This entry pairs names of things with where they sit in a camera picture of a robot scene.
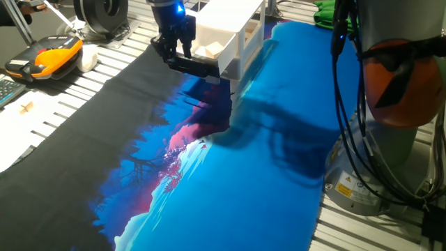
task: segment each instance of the black cable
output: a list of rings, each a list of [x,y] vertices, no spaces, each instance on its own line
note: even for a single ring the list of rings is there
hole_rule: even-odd
[[[335,99],[335,103],[336,103],[336,115],[337,115],[337,119],[338,119],[339,129],[341,130],[342,141],[344,142],[344,146],[345,146],[344,148],[346,149],[346,153],[347,153],[348,159],[350,160],[353,170],[355,171],[355,173],[356,173],[358,179],[361,181],[361,183],[364,184],[365,188],[367,188],[372,194],[374,194],[378,198],[388,201],[390,203],[405,206],[406,203],[388,199],[387,197],[384,197],[384,196],[380,195],[379,193],[377,193],[374,189],[370,188],[369,185],[367,185],[367,183],[364,181],[364,179],[360,175],[360,172],[357,170],[357,167],[353,160],[353,156],[350,153],[350,148],[348,147],[346,134],[344,132],[344,125],[342,123],[342,117],[340,114],[341,112],[339,110],[339,108],[341,108],[342,112],[345,113],[345,109],[342,104],[342,97],[340,96],[340,90],[339,90],[339,85],[338,85],[338,81],[337,81],[337,56],[335,56],[335,55],[333,55],[333,59],[332,59],[332,71],[333,71],[333,81],[334,81],[334,99]],[[349,131],[350,126],[348,124],[348,120],[346,121],[346,127],[347,127],[347,131]]]
[[[281,3],[293,3],[293,1],[282,0],[282,1],[278,1],[276,4],[281,4]]]

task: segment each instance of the aluminum profile table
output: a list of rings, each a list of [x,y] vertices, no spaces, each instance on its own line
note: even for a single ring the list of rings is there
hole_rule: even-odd
[[[198,0],[185,2],[186,8],[193,7]],[[284,19],[314,24],[313,15],[318,8],[304,1],[279,4]],[[98,48],[98,65],[88,73],[74,71],[59,81],[43,82],[46,92],[56,94],[59,103],[46,122],[36,126],[29,133],[31,145],[18,159],[25,158],[33,149],[50,136],[68,117],[93,97],[108,79],[116,76],[132,63],[157,35],[157,24],[151,7],[145,0],[129,0],[129,15],[132,20],[141,22],[140,27],[119,49]],[[420,128],[417,141],[430,145],[433,124]],[[439,201],[445,207],[445,200]],[[442,250],[441,243],[422,236],[423,212],[408,209],[404,215],[392,218],[387,215],[364,217],[338,207],[326,195],[322,195],[319,214],[312,238],[311,251],[320,250]]]

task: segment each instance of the bundle of cables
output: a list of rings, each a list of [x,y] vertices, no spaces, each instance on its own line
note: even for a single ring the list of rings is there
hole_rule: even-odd
[[[334,29],[333,29],[333,37],[331,44],[331,54],[332,54],[332,71],[333,71],[333,80],[334,80],[334,95],[336,102],[336,114],[339,123],[339,129],[341,130],[341,138],[344,143],[346,154],[351,163],[351,166],[354,172],[357,174],[359,180],[364,184],[365,188],[367,188],[370,193],[377,196],[391,204],[401,205],[401,206],[412,206],[414,208],[426,209],[430,203],[439,199],[441,196],[446,194],[446,189],[443,188],[444,181],[444,170],[443,170],[443,151],[446,149],[446,137],[444,131],[444,119],[445,119],[445,107],[440,110],[440,113],[437,115],[436,126],[433,138],[433,161],[435,164],[435,180],[431,184],[429,191],[425,192],[424,195],[415,195],[409,189],[407,189],[404,185],[402,185],[395,175],[392,173],[392,170],[385,163],[384,158],[379,153],[372,153],[371,148],[369,147],[369,143],[367,141],[367,133],[369,133],[372,141],[375,142],[373,135],[369,130],[367,130],[366,123],[366,100],[365,100],[365,90],[364,90],[364,76],[363,76],[363,66],[362,60],[359,60],[360,64],[360,79],[359,79],[359,87],[357,92],[357,121],[359,123],[360,132],[362,135],[362,143],[364,148],[366,149],[365,155],[367,157],[367,162],[364,158],[359,154],[356,143],[353,140],[353,133],[351,131],[349,125],[349,119],[347,117],[344,104],[341,97],[341,91],[339,89],[338,79],[337,79],[337,61],[339,55],[342,53],[344,48],[346,37],[347,37],[347,18],[350,17],[353,33],[348,37],[352,43],[354,44],[358,58],[362,54],[362,45],[360,40],[360,31],[357,25],[357,6],[354,1],[351,0],[343,0],[340,1],[343,4],[339,4],[337,6],[337,16],[335,16],[334,20]],[[379,167],[376,156],[381,156],[382,163],[385,167],[387,167],[390,176],[384,175],[383,170]],[[361,176],[361,172],[358,170],[354,157],[359,160],[360,164],[385,188],[385,190],[391,195],[391,197],[385,196],[383,194],[378,193],[372,189],[367,182],[364,181]]]

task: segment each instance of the black fabric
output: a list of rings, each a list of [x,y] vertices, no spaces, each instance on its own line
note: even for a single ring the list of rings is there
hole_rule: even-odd
[[[154,109],[187,76],[149,47],[48,137],[0,174],[0,250],[111,250],[88,203],[138,129],[166,123]]]
[[[25,15],[24,18],[28,24],[33,22],[30,15]],[[15,26],[14,21],[11,19],[8,11],[2,3],[0,3],[0,26]]]
[[[422,235],[431,240],[444,243],[446,227],[446,210],[429,205],[429,211],[424,212]]]

